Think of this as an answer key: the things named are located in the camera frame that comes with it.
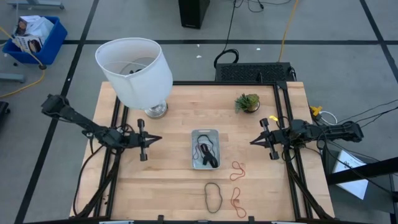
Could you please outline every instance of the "blue plastic crate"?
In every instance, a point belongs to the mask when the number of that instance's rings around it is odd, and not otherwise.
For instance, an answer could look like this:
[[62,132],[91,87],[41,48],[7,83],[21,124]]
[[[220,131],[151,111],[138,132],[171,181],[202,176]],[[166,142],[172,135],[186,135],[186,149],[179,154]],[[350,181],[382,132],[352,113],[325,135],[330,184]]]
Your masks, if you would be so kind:
[[[60,19],[54,16],[45,16],[49,21],[51,21],[54,26],[44,42],[42,50],[38,53],[33,53],[44,65],[51,65],[55,57],[57,56],[63,41],[65,40],[68,32],[61,24]],[[38,62],[28,53],[21,52],[20,48],[17,47],[12,40],[9,39],[2,51],[13,56],[20,63],[36,63]]]

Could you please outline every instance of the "table lamp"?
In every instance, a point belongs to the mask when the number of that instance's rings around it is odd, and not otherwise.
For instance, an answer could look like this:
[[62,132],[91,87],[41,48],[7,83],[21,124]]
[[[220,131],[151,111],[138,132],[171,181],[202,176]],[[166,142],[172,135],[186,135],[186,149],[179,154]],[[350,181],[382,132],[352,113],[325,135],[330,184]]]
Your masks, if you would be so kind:
[[157,42],[113,40],[97,49],[95,59],[124,105],[145,110],[150,118],[164,116],[173,76]]

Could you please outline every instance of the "concrete floor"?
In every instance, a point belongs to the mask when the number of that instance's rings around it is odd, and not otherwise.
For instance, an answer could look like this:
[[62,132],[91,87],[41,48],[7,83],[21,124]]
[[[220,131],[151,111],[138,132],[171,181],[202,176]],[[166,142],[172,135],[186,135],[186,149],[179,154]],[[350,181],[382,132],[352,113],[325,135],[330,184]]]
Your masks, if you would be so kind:
[[[68,0],[66,10],[54,8],[21,9],[20,15],[58,16],[68,31],[67,40],[79,40],[94,0]],[[395,0],[366,0],[384,40],[398,40],[398,16]],[[265,4],[264,12],[252,13],[246,3],[236,10],[231,40],[280,40],[294,1],[273,6]],[[231,17],[232,3],[213,0],[201,30],[180,26],[177,0],[100,0],[81,51],[68,91],[71,105],[92,118],[105,80],[94,58],[99,47],[90,40],[122,37],[145,37],[155,40],[224,40]],[[12,31],[15,9],[0,2],[0,26]],[[0,40],[6,37],[0,34]],[[347,45],[344,40],[377,40],[365,11],[358,0],[300,0],[287,40],[342,40],[287,44],[284,62],[290,62],[303,81],[311,105],[322,105],[338,119],[359,113],[372,106],[394,100],[398,96],[397,80],[379,44]],[[13,223],[37,157],[49,129],[50,119],[40,114],[40,105],[49,93],[60,93],[70,71],[78,41],[64,44],[54,62],[46,70],[42,83],[17,95],[2,99],[10,103],[12,113],[0,130],[0,220]],[[387,49],[398,60],[398,45],[388,42]],[[214,58],[223,44],[165,44],[165,57],[174,80],[214,80]],[[239,62],[275,62],[277,44],[235,44]],[[220,62],[232,62],[225,56]],[[14,67],[12,57],[0,57],[0,72],[23,73],[27,83],[40,77],[33,65]],[[0,82],[0,95],[20,88],[18,83]],[[364,141],[344,143],[348,149],[376,159],[398,156],[396,133],[397,112],[387,114],[364,128]],[[28,209],[25,222],[67,218],[73,200],[78,172],[83,159],[86,138],[70,124],[58,124],[49,153]],[[347,193],[330,188],[336,216],[356,222],[389,223],[389,214],[370,209]]]

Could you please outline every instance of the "potted plant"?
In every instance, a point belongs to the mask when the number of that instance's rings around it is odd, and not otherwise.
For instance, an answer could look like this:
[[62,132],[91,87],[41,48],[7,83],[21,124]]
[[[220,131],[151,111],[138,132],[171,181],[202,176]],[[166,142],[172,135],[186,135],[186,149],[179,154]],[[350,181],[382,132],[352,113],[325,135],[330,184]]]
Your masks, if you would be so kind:
[[253,113],[260,108],[260,98],[257,94],[242,94],[235,100],[236,112],[243,110],[245,113]]

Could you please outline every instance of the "succulent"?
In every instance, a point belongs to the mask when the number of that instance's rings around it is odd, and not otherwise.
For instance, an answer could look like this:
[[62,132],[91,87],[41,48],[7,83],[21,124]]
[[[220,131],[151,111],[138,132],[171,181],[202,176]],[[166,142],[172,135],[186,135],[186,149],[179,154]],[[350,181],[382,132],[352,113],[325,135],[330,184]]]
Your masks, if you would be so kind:
[[239,110],[254,111],[258,106],[259,100],[260,98],[257,94],[242,94],[235,100],[235,110],[236,112]]

